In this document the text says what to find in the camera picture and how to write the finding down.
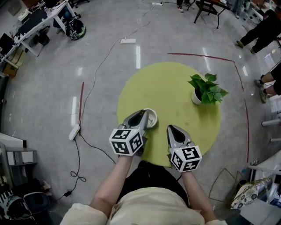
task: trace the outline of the brown table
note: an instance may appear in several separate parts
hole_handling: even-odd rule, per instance
[[[211,14],[214,14],[214,15],[217,15],[218,16],[218,26],[217,26],[217,29],[219,28],[219,25],[220,25],[220,14],[224,11],[224,10],[230,10],[230,7],[227,5],[227,4],[223,4],[220,2],[220,0],[200,0],[200,1],[197,1],[197,0],[194,0],[193,3],[195,2],[195,4],[198,6],[199,8],[199,11],[197,13],[197,16],[194,20],[194,23],[196,23],[196,20],[198,19],[199,15],[201,14],[202,11],[204,12],[208,12],[208,15]],[[217,5],[219,7],[222,7],[223,10],[218,13],[215,8],[213,7],[213,5]]]

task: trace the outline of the black backpack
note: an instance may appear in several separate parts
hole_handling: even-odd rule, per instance
[[[70,40],[78,40],[85,36],[86,27],[80,20],[73,18],[66,26],[65,33]]]

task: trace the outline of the black shorts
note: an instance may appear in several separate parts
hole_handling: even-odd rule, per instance
[[[275,92],[281,95],[281,63],[279,63],[272,71],[271,75],[274,78],[275,83],[273,85]]]

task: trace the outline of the gray floor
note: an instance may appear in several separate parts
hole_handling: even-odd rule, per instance
[[[3,109],[1,130],[7,135],[26,139],[30,148],[38,150],[38,173],[52,185],[55,197],[73,188],[78,159],[75,143],[69,141],[72,126],[78,122],[79,98],[82,82],[84,96],[90,91],[94,72],[115,40],[127,36],[147,24],[131,37],[136,44],[117,43],[97,73],[96,84],[87,100],[82,134],[93,145],[104,149],[115,160],[108,142],[112,129],[118,125],[116,109],[119,94],[126,81],[136,72],[136,46],[140,47],[140,67],[157,62],[179,62],[200,73],[218,74],[218,83],[229,92],[222,103],[220,133],[212,148],[204,155],[195,171],[205,191],[209,191],[215,177],[226,167],[232,174],[241,171],[247,163],[247,116],[249,114],[249,161],[260,161],[279,150],[279,143],[269,143],[280,137],[279,126],[261,127],[264,120],[276,117],[280,99],[261,104],[253,80],[268,72],[280,61],[280,49],[272,43],[256,55],[250,53],[251,43],[244,49],[234,45],[246,34],[241,20],[230,11],[220,17],[202,13],[194,24],[198,9],[179,13],[175,4],[155,6],[146,0],[91,0],[79,6],[81,20],[87,27],[86,35],[70,41],[63,33],[49,32],[50,43],[39,57],[28,54],[17,76],[8,85],[7,106]],[[168,53],[203,54],[235,61],[244,87],[233,62],[199,56],[169,55]],[[102,152],[87,146],[78,137],[81,156],[79,174],[87,182],[78,182],[73,194],[61,203],[88,204],[93,193],[113,167]],[[140,159],[135,157],[132,169]],[[179,177],[175,170],[172,173]],[[223,175],[214,188],[212,197],[223,199],[232,185]]]

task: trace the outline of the yellow-green tabletop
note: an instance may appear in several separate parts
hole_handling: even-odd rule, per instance
[[[175,62],[161,62],[140,69],[125,84],[118,102],[118,122],[135,111],[151,108],[158,115],[157,125],[147,130],[148,141],[143,159],[170,167],[167,126],[172,124],[187,131],[201,154],[205,154],[220,131],[220,103],[195,105],[191,101],[194,88],[190,76],[195,69]]]

